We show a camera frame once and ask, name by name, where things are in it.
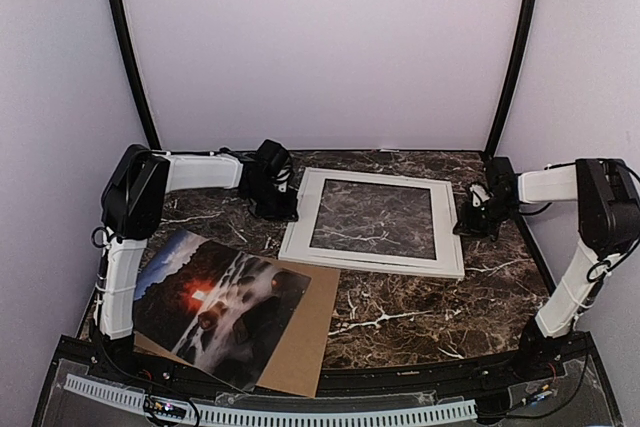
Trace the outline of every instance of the robotic arm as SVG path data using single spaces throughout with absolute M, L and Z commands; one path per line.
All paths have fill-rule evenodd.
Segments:
M 535 354 L 545 339 L 568 335 L 593 303 L 605 278 L 640 243 L 640 202 L 631 173 L 619 159 L 578 159 L 516 175 L 507 158 L 486 166 L 488 187 L 472 184 L 454 232 L 496 240 L 520 204 L 578 202 L 580 239 L 549 301 L 523 332 L 520 351 Z
M 103 227 L 94 244 L 103 249 L 98 273 L 98 308 L 94 320 L 110 340 L 133 332 L 131 307 L 142 254 L 160 225 L 164 196 L 181 189 L 238 188 L 249 210 L 266 220 L 296 221 L 297 192 L 289 153 L 267 140 L 253 154 L 157 152 L 132 145 L 102 194 Z M 96 235 L 101 232 L 102 240 Z

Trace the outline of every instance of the white perforated rail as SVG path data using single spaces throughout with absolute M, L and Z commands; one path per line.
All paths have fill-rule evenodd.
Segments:
M 145 415 L 142 409 L 144 394 L 139 390 L 127 390 L 117 385 L 111 386 L 73 374 L 67 375 L 64 388 L 120 410 Z M 183 424 L 195 424 L 195 415 L 189 404 L 171 402 L 187 410 L 187 417 L 182 421 Z M 200 411 L 200 425 L 203 427 L 422 427 L 446 425 L 477 418 L 473 400 L 412 409 L 334 414 L 229 409 L 197 402 L 196 406 Z

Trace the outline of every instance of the wall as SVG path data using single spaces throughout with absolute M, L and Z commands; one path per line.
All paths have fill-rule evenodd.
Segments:
M 125 0 L 171 149 L 482 149 L 520 1 Z
M 621 157 L 640 171 L 638 0 L 538 0 L 500 146 L 518 170 Z M 577 239 L 575 206 L 530 221 L 559 279 Z M 640 257 L 616 272 L 581 328 L 591 329 L 628 425 L 640 425 Z
M 89 234 L 142 141 L 107 0 L 0 0 L 0 424 L 30 425 L 99 253 Z

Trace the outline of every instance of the sky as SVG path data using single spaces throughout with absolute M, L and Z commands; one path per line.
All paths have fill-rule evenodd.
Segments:
M 162 282 L 168 275 L 175 274 L 186 264 L 198 247 L 207 239 L 199 235 L 180 230 L 173 234 L 164 247 L 151 259 L 138 274 L 133 300 L 142 298 L 151 284 Z

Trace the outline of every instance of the cardboard sheet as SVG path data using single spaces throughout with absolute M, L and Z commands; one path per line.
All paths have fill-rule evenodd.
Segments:
M 290 394 L 315 397 L 340 271 L 308 264 L 267 259 L 279 268 L 306 275 L 311 283 L 302 296 L 257 385 Z M 136 346 L 185 363 L 136 333 Z

